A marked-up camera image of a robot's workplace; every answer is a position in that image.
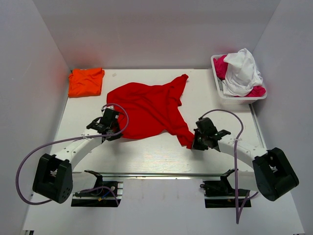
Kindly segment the red t-shirt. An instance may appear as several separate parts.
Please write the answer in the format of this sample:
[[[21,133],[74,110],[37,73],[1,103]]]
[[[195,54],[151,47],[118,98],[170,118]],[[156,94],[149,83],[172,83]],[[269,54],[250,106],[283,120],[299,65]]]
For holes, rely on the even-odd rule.
[[[184,121],[179,106],[188,75],[183,74],[164,85],[145,85],[128,83],[107,94],[107,103],[124,108],[129,119],[120,117],[121,127],[127,125],[123,137],[131,140],[140,140],[159,135],[163,131],[176,136],[181,146],[190,149],[194,134],[190,132]]]

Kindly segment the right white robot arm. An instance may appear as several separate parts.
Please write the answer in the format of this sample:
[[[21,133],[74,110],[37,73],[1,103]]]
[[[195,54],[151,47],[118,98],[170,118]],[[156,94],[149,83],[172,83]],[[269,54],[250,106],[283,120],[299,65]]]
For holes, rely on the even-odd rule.
[[[206,181],[200,185],[208,197],[234,196],[255,191],[275,201],[299,185],[299,179],[285,153],[275,147],[267,150],[237,139],[229,131],[218,131],[210,118],[200,118],[192,144],[194,150],[214,149],[242,161],[252,171],[228,170],[219,181]]]

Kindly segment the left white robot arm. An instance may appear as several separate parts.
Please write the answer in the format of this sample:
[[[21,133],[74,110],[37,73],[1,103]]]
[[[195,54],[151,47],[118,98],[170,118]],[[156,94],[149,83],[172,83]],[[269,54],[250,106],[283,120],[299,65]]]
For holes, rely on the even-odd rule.
[[[60,204],[74,193],[87,191],[92,195],[99,195],[103,191],[103,183],[97,179],[95,172],[86,170],[74,174],[73,170],[104,141],[122,137],[118,123],[119,114],[118,111],[106,108],[101,117],[86,126],[79,139],[53,155],[42,155],[37,166],[33,191]]]

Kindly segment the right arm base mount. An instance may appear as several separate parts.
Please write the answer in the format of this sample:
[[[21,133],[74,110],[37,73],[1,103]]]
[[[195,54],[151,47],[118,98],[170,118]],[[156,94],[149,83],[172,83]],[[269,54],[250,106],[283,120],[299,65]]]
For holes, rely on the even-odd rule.
[[[234,169],[222,174],[219,180],[206,180],[200,184],[204,190],[204,203],[206,209],[235,208],[235,189],[227,178],[234,173]]]

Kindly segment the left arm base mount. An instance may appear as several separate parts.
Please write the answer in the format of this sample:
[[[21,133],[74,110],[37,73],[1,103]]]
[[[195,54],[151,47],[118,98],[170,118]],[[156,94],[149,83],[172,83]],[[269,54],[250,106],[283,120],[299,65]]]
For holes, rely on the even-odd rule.
[[[111,175],[92,170],[73,173],[71,206],[80,208],[117,208],[123,194],[123,182]]]

